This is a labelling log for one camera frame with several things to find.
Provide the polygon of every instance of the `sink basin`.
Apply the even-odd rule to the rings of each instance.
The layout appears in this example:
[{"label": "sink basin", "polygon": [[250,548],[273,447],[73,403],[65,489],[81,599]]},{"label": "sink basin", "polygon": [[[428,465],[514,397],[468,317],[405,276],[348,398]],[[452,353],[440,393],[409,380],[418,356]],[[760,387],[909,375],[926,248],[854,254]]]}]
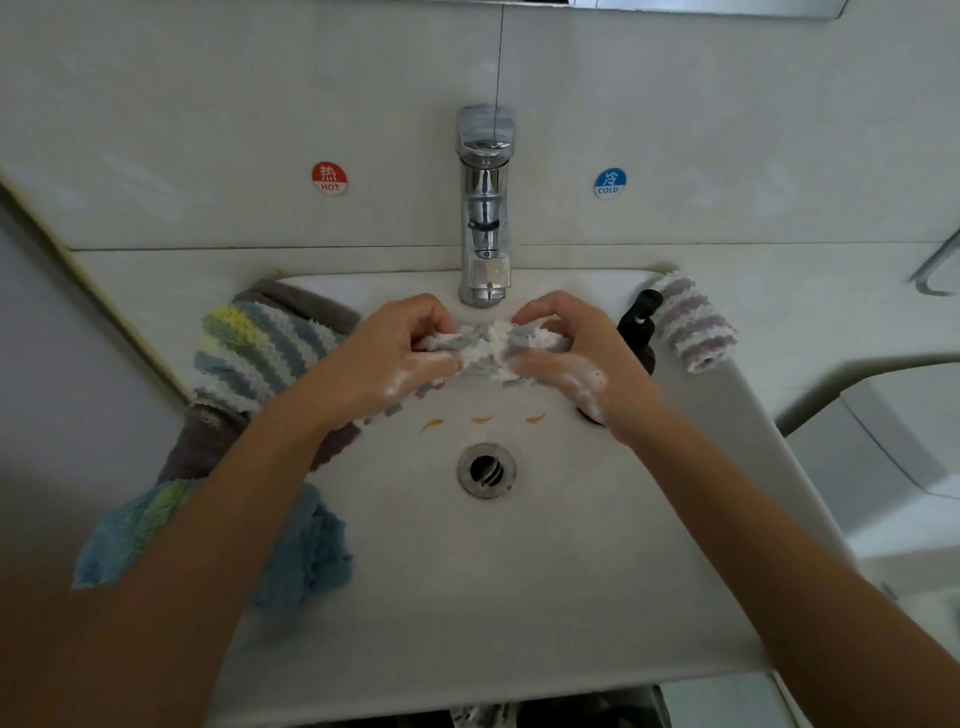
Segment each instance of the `sink basin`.
[{"label": "sink basin", "polygon": [[[558,288],[618,318],[653,275],[515,271],[507,300],[486,310],[458,302],[459,272],[285,282],[364,315],[430,291],[456,320],[477,324]],[[669,399],[849,560],[736,365],[690,375],[654,348]],[[516,462],[499,497],[458,482],[458,460],[478,444]],[[766,666],[751,624],[650,474],[550,387],[454,377],[310,477],[347,522],[353,580],[293,614],[244,616],[211,725],[408,713]]]}]

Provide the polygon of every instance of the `faucet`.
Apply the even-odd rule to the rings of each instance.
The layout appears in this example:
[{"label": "faucet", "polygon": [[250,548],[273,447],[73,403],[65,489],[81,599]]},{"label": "faucet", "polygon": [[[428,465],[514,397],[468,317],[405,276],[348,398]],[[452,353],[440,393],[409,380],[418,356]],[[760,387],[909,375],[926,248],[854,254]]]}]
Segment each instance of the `faucet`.
[{"label": "faucet", "polygon": [[460,157],[460,300],[497,305],[510,287],[507,165],[514,155],[514,112],[492,104],[457,111]]}]

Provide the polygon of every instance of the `hand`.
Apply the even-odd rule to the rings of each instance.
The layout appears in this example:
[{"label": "hand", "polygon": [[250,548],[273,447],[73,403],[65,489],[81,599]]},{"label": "hand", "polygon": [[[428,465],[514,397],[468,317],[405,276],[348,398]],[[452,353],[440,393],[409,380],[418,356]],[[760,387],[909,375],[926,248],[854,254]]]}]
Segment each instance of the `hand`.
[{"label": "hand", "polygon": [[523,306],[514,323],[529,324],[546,316],[559,317],[543,327],[570,339],[570,351],[528,349],[510,360],[511,370],[553,384],[623,442],[636,414],[660,401],[656,385],[599,308],[554,291]]},{"label": "hand", "polygon": [[460,371],[460,357],[453,352],[412,351],[434,330],[457,330],[435,296],[387,303],[291,389],[315,401],[330,416],[331,428],[368,417],[423,384]]}]

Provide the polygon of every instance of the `blue circular sticker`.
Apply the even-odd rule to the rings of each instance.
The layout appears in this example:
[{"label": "blue circular sticker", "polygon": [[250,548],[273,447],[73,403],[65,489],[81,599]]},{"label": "blue circular sticker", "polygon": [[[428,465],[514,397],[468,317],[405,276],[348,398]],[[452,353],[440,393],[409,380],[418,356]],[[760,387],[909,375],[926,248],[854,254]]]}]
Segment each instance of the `blue circular sticker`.
[{"label": "blue circular sticker", "polygon": [[597,197],[603,199],[616,197],[626,186],[627,173],[619,167],[611,167],[600,173],[597,181],[593,183],[593,191]]}]

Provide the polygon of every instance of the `left hand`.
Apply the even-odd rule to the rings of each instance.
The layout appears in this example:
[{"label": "left hand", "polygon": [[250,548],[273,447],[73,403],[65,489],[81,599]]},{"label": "left hand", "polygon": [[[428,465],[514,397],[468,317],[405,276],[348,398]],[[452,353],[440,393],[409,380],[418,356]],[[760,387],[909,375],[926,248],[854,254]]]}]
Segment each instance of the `left hand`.
[{"label": "left hand", "polygon": [[460,371],[460,357],[453,352],[412,350],[434,330],[457,331],[436,296],[424,293],[387,303],[291,389],[329,415],[331,428],[369,417],[423,384]]}]

